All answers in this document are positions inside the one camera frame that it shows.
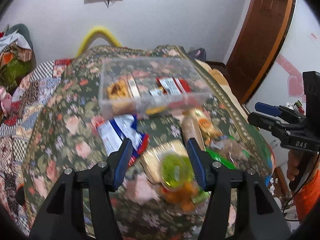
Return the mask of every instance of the yellow foam tube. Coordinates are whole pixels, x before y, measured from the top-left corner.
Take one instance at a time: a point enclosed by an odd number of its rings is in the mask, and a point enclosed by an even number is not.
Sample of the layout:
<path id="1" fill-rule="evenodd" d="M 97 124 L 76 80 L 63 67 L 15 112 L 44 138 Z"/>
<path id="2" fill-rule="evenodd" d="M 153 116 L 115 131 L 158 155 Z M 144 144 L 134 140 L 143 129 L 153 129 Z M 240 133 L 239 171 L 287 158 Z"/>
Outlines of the yellow foam tube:
<path id="1" fill-rule="evenodd" d="M 77 57 L 80 56 L 82 52 L 84 52 L 84 50 L 88 45 L 89 40 L 92 38 L 92 36 L 94 36 L 97 33 L 103 34 L 108 39 L 111 46 L 122 47 L 121 43 L 113 36 L 113 34 L 107 28 L 103 26 L 95 26 L 84 37 L 80 45 L 80 48 L 78 50 Z"/>

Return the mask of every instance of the baseboard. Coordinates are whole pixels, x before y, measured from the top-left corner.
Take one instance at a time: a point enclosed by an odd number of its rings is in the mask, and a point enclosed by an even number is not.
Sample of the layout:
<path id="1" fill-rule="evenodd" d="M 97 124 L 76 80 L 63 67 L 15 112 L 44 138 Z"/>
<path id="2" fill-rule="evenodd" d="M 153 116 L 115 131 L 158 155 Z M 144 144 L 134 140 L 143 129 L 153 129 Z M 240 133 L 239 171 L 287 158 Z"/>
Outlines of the baseboard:
<path id="1" fill-rule="evenodd" d="M 206 61 L 208 65 L 215 65 L 215 66 L 221 66 L 221 67 L 226 67 L 226 65 L 223 62 L 217 62 L 217 61 Z"/>

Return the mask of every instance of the transparent bin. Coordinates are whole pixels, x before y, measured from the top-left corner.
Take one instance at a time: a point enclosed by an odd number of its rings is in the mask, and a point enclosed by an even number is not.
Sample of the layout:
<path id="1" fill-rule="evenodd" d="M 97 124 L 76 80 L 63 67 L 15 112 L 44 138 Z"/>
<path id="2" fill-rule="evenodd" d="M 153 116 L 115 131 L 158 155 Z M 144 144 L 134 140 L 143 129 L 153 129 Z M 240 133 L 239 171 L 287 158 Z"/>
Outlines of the transparent bin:
<path id="1" fill-rule="evenodd" d="M 172 79 L 166 78 L 173 78 L 182 90 L 169 93 L 162 89 L 163 94 L 159 93 L 159 78 L 169 81 Z M 186 81 L 190 91 L 182 88 L 180 81 Z M 150 115 L 173 109 L 187 110 L 201 106 L 211 94 L 211 89 L 188 60 L 137 57 L 111 58 L 103 62 L 99 106 L 105 119 L 123 114 Z"/>

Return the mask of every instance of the orange sleeve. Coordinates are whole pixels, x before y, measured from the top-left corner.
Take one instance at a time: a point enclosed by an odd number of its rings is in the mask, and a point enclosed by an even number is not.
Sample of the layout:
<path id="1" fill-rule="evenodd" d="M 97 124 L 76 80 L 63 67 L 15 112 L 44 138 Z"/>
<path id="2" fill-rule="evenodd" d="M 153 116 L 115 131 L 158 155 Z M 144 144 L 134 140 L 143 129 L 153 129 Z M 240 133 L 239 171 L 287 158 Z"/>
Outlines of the orange sleeve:
<path id="1" fill-rule="evenodd" d="M 303 221 L 320 196 L 320 171 L 293 198 L 300 221 Z"/>

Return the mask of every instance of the door frame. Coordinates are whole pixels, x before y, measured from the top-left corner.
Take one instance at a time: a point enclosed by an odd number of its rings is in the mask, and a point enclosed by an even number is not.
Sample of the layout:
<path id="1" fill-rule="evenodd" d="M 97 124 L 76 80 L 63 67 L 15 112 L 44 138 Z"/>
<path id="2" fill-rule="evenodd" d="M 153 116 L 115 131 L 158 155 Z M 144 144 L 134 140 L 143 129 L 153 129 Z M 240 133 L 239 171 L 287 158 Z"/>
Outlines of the door frame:
<path id="1" fill-rule="evenodd" d="M 236 53 L 236 50 L 239 46 L 239 43 L 242 40 L 242 37 L 244 36 L 244 33 L 245 33 L 244 30 L 246 29 L 247 24 L 249 22 L 249 18 L 250 18 L 251 12 L 252 12 L 254 1 L 255 0 L 250 1 L 247 15 L 245 17 L 243 26 L 242 26 L 240 34 L 239 34 L 239 37 L 236 41 L 236 44 L 235 44 L 233 51 L 230 55 L 230 58 L 228 60 L 227 66 L 228 66 L 229 62 L 231 62 L 233 60 L 234 55 Z M 287 33 L 289 31 L 289 27 L 290 27 L 290 24 L 292 21 L 292 16 L 293 16 L 294 8 L 295 8 L 295 3 L 296 3 L 296 0 L 288 0 L 285 14 L 284 14 L 284 20 L 283 20 L 282 25 L 280 27 L 276 41 L 275 41 L 275 43 L 274 43 L 274 45 L 273 45 L 273 47 L 267 57 L 265 63 L 263 64 L 263 66 L 260 69 L 256 78 L 254 79 L 252 85 L 250 86 L 250 88 L 247 90 L 247 92 L 245 93 L 245 95 L 242 98 L 238 98 L 240 104 L 245 104 L 249 101 L 251 96 L 254 94 L 254 92 L 257 90 L 257 88 L 261 84 L 264 77 L 267 75 L 267 73 L 270 70 L 271 66 L 273 65 L 274 61 L 276 60 L 276 57 L 278 56 L 279 51 L 280 51 L 280 49 L 284 43 L 284 40 L 287 36 Z"/>

